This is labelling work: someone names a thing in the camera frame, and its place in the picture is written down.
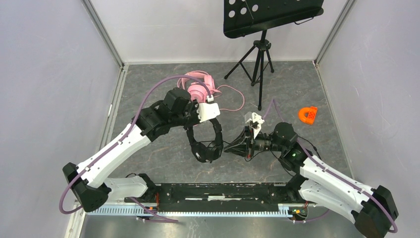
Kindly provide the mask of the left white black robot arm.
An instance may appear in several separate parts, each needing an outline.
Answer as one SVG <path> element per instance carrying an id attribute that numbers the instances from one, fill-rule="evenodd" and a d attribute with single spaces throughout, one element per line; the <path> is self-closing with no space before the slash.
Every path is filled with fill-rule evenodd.
<path id="1" fill-rule="evenodd" d="M 199 103 L 191 100 L 186 90 L 171 89 L 164 99 L 149 107 L 141 105 L 123 131 L 95 155 L 77 165 L 65 165 L 62 171 L 68 181 L 66 190 L 73 192 L 85 212 L 95 211 L 109 200 L 133 197 L 150 202 L 156 189 L 145 178 L 136 175 L 117 179 L 109 175 L 135 152 L 172 128 L 188 129 L 218 115 L 216 103 Z"/>

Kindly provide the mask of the black headphones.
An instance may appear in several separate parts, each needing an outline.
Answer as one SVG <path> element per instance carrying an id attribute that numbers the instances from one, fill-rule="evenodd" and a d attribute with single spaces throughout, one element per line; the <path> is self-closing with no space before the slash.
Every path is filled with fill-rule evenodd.
<path id="1" fill-rule="evenodd" d="M 222 127 L 217 119 L 210 119 L 214 130 L 214 140 L 197 141 L 192 126 L 186 128 L 187 138 L 193 156 L 201 163 L 212 163 L 221 157 L 224 149 Z"/>

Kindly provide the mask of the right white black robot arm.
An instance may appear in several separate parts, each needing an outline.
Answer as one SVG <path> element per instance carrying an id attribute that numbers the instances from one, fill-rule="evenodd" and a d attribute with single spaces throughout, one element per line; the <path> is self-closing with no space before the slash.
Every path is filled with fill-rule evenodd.
<path id="1" fill-rule="evenodd" d="M 373 188 L 329 166 L 300 144 L 290 123 L 278 123 L 270 134 L 256 133 L 247 125 L 224 151 L 246 159 L 255 152 L 278 152 L 282 167 L 295 173 L 286 185 L 290 201 L 321 205 L 349 220 L 367 238 L 398 231 L 399 213 L 390 190 L 382 185 Z"/>

